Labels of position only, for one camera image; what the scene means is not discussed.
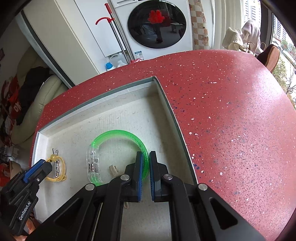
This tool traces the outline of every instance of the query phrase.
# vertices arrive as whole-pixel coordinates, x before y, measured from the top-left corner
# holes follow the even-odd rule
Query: red handle
[[[109,4],[105,3],[105,7],[107,8],[107,11],[109,14],[112,14],[111,8],[109,6]]]
[[[101,21],[102,19],[107,19],[108,23],[111,23],[111,22],[114,20],[114,18],[103,17],[103,18],[100,18],[100,19],[98,19],[98,20],[96,21],[96,25],[97,25],[98,22]]]

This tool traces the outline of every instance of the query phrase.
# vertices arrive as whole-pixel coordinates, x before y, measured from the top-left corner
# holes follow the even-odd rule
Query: green light-up bracelet
[[[99,146],[114,137],[124,137],[135,142],[143,153],[143,174],[142,180],[144,180],[148,174],[149,170],[149,155],[146,147],[143,142],[136,137],[134,134],[123,131],[123,130],[112,130],[106,131],[103,134],[100,134],[94,141],[89,145],[89,148],[86,153],[86,162],[87,162],[87,176],[89,180],[96,186],[102,185],[103,182],[100,177],[100,167],[99,167]]]

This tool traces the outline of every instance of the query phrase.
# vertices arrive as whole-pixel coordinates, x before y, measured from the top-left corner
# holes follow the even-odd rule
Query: black round glass door
[[[151,0],[139,4],[131,12],[128,30],[139,44],[162,49],[174,45],[183,37],[186,19],[174,4]]]

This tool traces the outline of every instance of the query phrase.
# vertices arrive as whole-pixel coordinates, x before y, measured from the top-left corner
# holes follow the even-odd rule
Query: red flower decoration
[[[152,24],[162,23],[164,19],[165,17],[161,15],[160,10],[151,10],[149,13],[148,21]]]

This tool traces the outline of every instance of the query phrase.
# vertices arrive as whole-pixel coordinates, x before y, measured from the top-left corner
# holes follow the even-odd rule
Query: high-rise building
[[[255,21],[261,27],[260,0],[244,0],[244,23],[248,20]]]
[[[287,32],[276,16],[274,16],[274,36],[279,40],[287,39]]]

